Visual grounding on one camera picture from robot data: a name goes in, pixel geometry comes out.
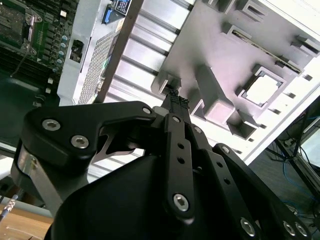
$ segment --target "wooden table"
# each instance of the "wooden table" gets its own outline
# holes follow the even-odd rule
[[[42,240],[52,222],[52,218],[14,208],[0,222],[0,240]]]

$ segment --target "black metal link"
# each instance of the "black metal link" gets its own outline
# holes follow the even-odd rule
[[[195,193],[190,142],[185,139],[185,123],[174,113],[165,116],[165,202],[169,212],[182,223],[192,224],[195,217]],[[176,194],[183,195],[188,208],[180,210],[174,203]]]

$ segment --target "gray metal frame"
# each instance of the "gray metal frame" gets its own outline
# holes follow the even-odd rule
[[[57,91],[60,97],[60,106],[78,104],[97,42],[109,33],[116,32],[119,29],[118,27],[122,26],[122,20],[107,25],[102,24],[109,3],[109,0],[79,1]],[[80,63],[69,59],[75,40],[84,44]],[[93,83],[94,89],[96,89],[99,81],[100,78]]]
[[[241,3],[246,2],[243,6],[234,1],[227,1],[230,3],[227,6],[227,14],[220,9],[219,3],[222,1],[211,2],[212,6],[208,5],[208,1],[195,2],[181,33],[151,86],[152,92],[159,94],[163,89],[164,76],[170,74],[181,79],[180,94],[190,99],[194,90],[198,88],[196,69],[198,66],[207,65],[212,67],[225,95],[233,102],[236,109],[257,119],[267,106],[261,109],[246,99],[237,97],[236,94],[237,89],[245,86],[254,75],[253,68],[258,64],[262,65],[278,78],[284,79],[285,84],[281,86],[281,90],[297,75],[276,65],[277,61],[263,50],[233,36],[230,25],[233,30],[241,31],[251,41],[273,55],[290,59],[290,64],[295,63],[300,69],[303,69],[314,56],[298,50],[292,43],[299,41],[299,36],[305,36],[312,42],[317,41],[257,0],[241,1]],[[244,13],[245,6],[247,12],[249,5],[260,9],[260,13],[263,12],[258,14],[259,20],[254,20],[252,16],[249,17]],[[279,94],[280,91],[273,95],[268,105]],[[232,119],[233,122],[239,120],[239,117]]]

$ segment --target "floor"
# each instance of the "floor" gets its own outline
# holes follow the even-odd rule
[[[285,177],[284,164],[272,159],[274,159],[272,154],[263,151],[249,167],[281,201],[296,208],[300,219],[309,227],[313,223],[314,200],[311,192],[290,164],[285,164]],[[314,233],[317,229],[310,226],[309,230]],[[313,239],[320,240],[319,231],[315,232]]]

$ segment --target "perforated metal mesh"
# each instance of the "perforated metal mesh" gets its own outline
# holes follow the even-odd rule
[[[97,41],[78,102],[79,105],[86,104],[96,93],[114,35],[115,31],[112,31]]]

